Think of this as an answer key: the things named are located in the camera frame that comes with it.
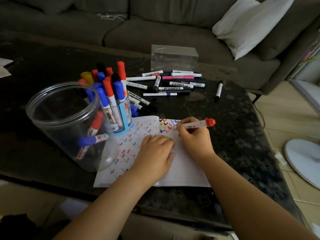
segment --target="white cable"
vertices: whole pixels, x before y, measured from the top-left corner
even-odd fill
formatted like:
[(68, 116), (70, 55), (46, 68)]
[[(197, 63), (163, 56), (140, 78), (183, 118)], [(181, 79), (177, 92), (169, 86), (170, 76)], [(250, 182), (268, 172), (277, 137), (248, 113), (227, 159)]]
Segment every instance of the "white cable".
[(121, 21), (128, 21), (126, 16), (119, 14), (119, 15), (109, 15), (109, 14), (102, 14), (102, 13), (98, 13), (97, 16), (101, 17), (102, 20), (115, 20), (115, 19), (120, 19)]

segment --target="white fan base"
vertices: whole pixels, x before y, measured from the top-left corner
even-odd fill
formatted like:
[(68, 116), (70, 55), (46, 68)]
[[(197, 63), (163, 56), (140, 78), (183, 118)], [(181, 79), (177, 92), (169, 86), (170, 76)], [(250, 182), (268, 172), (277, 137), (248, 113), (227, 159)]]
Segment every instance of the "white fan base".
[(293, 139), (284, 146), (285, 156), (293, 169), (320, 190), (320, 145)]

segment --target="notebook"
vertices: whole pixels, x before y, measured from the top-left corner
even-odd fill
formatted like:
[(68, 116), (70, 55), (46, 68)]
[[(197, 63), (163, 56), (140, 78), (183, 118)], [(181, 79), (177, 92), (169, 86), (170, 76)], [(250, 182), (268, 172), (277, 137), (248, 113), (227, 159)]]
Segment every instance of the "notebook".
[(204, 172), (182, 144), (178, 132), (172, 130), (172, 127), (178, 122), (179, 120), (159, 119), (157, 116), (133, 118), (130, 130), (125, 134), (116, 135), (120, 148), (118, 157), (108, 168), (97, 172), (93, 186), (109, 187), (120, 175), (125, 173), (132, 166), (144, 137), (165, 135), (174, 140), (175, 146), (171, 152), (176, 155), (168, 173), (154, 186), (210, 187)]

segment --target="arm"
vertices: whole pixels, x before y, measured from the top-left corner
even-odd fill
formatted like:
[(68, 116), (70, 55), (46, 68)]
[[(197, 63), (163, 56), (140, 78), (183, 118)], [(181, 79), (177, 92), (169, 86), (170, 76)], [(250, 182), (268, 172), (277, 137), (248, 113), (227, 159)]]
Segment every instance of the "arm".
[(146, 136), (131, 168), (67, 225), (54, 240), (115, 240), (141, 196), (169, 170), (174, 141)]
[[(198, 120), (190, 117), (179, 124), (193, 121)], [(206, 127), (190, 131), (178, 125), (177, 129), (186, 149), (206, 174), (239, 239), (318, 239), (290, 213), (219, 158)]]

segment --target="gray sofa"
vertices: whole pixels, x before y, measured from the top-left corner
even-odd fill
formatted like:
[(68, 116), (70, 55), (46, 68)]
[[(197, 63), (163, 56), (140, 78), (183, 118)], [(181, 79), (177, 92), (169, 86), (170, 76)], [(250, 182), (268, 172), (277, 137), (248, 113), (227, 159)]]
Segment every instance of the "gray sofa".
[[(295, 0), (268, 36), (235, 61), (211, 28), (236, 1), (0, 0), (0, 29), (146, 54), (151, 44), (194, 47), (199, 62), (234, 67), (248, 91), (267, 95), (317, 38), (320, 0)], [(128, 21), (101, 20), (96, 13)]]

